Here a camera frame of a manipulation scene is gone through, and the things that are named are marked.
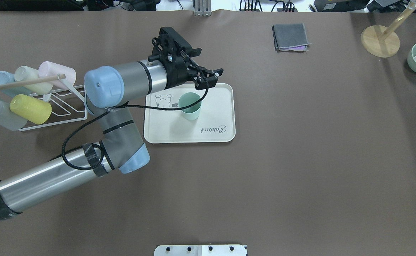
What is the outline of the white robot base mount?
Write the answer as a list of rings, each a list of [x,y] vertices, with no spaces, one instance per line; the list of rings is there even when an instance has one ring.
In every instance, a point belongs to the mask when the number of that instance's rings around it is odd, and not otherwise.
[[[247,256],[246,245],[241,244],[199,244],[160,245],[154,256]]]

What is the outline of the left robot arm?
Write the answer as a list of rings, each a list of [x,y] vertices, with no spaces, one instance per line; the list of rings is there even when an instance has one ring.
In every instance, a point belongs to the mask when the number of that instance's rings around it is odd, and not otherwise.
[[[150,156],[129,112],[129,100],[193,81],[197,90],[216,86],[223,69],[209,70],[193,61],[201,49],[171,27],[152,39],[146,60],[102,66],[85,75],[84,104],[92,120],[63,141],[61,154],[18,176],[0,180],[0,222],[112,170],[130,173]]]

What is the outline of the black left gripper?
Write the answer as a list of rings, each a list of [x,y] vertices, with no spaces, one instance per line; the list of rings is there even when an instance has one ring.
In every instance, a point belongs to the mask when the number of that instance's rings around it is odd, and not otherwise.
[[[152,39],[153,50],[148,61],[158,60],[164,66],[167,83],[164,89],[179,86],[190,80],[189,58],[201,55],[201,48],[193,48],[174,28],[161,27],[157,37]],[[194,78],[196,90],[211,89],[216,86],[223,68],[209,70],[198,67],[199,76]]]

